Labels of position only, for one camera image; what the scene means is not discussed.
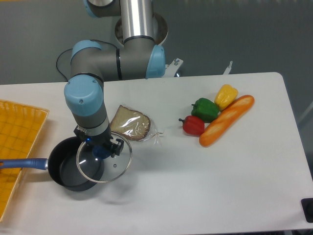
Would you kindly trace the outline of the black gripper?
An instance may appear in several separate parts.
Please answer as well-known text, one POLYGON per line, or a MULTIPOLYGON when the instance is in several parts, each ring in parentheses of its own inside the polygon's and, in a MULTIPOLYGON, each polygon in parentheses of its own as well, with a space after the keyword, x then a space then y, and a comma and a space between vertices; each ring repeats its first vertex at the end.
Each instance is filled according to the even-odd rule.
POLYGON ((113 139, 109 126, 104 129, 102 127, 83 128, 77 125, 73 132, 80 141, 85 141, 90 145, 101 145, 106 149, 110 149, 112 158, 119 156, 123 151, 124 141, 122 139, 113 139))

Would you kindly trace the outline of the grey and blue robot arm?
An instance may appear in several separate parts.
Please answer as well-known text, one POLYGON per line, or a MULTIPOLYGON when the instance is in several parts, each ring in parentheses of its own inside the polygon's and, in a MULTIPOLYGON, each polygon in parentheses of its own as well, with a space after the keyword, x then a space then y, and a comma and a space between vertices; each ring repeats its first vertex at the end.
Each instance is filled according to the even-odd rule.
POLYGON ((124 142, 114 140, 104 102, 104 82, 159 78, 165 74, 165 52, 155 42, 154 10, 150 0, 86 0, 95 18, 121 16, 124 46, 104 49, 95 40, 83 40, 72 49, 71 78, 64 95, 82 142, 94 145, 97 157, 114 157, 124 142))

